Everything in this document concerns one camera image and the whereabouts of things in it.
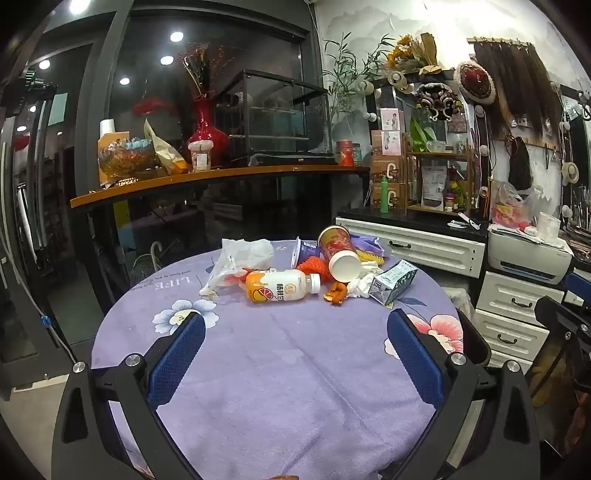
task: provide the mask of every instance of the yogurt cup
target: yogurt cup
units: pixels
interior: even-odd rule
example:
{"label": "yogurt cup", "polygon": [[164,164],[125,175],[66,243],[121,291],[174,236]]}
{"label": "yogurt cup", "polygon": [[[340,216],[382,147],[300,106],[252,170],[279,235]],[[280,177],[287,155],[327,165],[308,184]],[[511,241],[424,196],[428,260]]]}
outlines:
{"label": "yogurt cup", "polygon": [[320,256],[320,248],[314,242],[306,242],[301,240],[300,237],[297,237],[295,242],[294,251],[291,254],[291,268],[297,267],[310,257]]}

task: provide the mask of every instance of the jar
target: jar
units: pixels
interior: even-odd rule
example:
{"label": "jar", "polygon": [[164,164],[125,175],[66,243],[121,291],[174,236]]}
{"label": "jar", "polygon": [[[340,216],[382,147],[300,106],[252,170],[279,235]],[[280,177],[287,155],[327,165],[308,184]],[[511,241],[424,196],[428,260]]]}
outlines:
{"label": "jar", "polygon": [[342,167],[354,167],[353,142],[351,140],[340,140],[336,143],[339,165]]}
{"label": "jar", "polygon": [[361,155],[361,145],[358,143],[353,144],[353,162],[356,167],[363,166],[363,157]]}

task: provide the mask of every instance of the plastic bottle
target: plastic bottle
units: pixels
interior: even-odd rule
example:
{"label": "plastic bottle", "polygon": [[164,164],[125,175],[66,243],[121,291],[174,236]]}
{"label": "plastic bottle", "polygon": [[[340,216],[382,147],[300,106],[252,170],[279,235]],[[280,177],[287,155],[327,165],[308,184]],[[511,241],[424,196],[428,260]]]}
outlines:
{"label": "plastic bottle", "polygon": [[382,181],[380,182],[380,195],[379,211],[381,213],[388,213],[388,179],[386,177],[382,177]]}
{"label": "plastic bottle", "polygon": [[265,270],[246,276],[246,296],[252,301],[299,300],[320,291],[320,275],[300,270]]}

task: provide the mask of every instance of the hair extension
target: hair extension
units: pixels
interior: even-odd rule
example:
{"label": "hair extension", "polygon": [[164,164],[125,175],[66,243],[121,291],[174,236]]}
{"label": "hair extension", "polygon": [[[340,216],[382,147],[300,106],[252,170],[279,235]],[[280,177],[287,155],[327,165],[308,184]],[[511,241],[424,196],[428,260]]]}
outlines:
{"label": "hair extension", "polygon": [[525,107],[525,114],[534,128],[535,134],[541,138],[544,130],[542,128],[542,114],[540,112],[540,101],[535,95],[534,81],[531,79],[530,71],[527,69],[527,64],[523,55],[517,45],[510,45],[509,49],[515,60],[515,68],[517,69],[518,84],[521,87],[521,94]]}
{"label": "hair extension", "polygon": [[499,67],[495,63],[495,55],[489,43],[475,43],[474,52],[476,53],[478,63],[482,65],[482,67],[490,74],[493,82],[495,82],[496,98],[489,108],[491,131],[494,137],[503,138],[511,124],[511,111],[507,104]]}
{"label": "hair extension", "polygon": [[519,86],[519,76],[517,65],[511,53],[509,45],[506,43],[494,44],[493,48],[499,53],[498,65],[501,71],[501,78],[509,108],[514,116],[525,115],[525,105],[522,98],[521,87]]}
{"label": "hair extension", "polygon": [[541,91],[538,93],[538,100],[544,104],[544,117],[550,120],[552,134],[559,136],[560,130],[558,129],[558,123],[562,118],[563,109],[558,101],[556,93],[552,90],[552,86],[550,85],[548,70],[546,70],[546,67],[538,56],[538,52],[531,43],[527,45],[527,52],[535,72],[532,77],[536,78],[540,84]]}
{"label": "hair extension", "polygon": [[530,154],[521,137],[507,135],[505,148],[509,152],[509,183],[520,192],[531,188]]}

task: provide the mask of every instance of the plastic container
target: plastic container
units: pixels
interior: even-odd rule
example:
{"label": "plastic container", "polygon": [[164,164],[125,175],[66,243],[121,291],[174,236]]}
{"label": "plastic container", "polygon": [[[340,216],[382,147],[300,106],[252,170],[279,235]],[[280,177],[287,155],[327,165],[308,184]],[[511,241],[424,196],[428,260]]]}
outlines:
{"label": "plastic container", "polygon": [[320,256],[320,248],[315,242],[306,242],[300,240],[300,237],[296,238],[295,242],[294,251],[291,254],[291,268],[297,267],[310,257]]}
{"label": "plastic container", "polygon": [[265,270],[246,276],[246,296],[252,301],[300,300],[320,291],[320,275],[300,270]]}
{"label": "plastic container", "polygon": [[538,236],[550,244],[555,244],[560,230],[560,220],[552,215],[540,212],[538,217]]}
{"label": "plastic container", "polygon": [[339,165],[342,167],[354,167],[353,160],[353,142],[351,140],[341,140],[336,143]]}

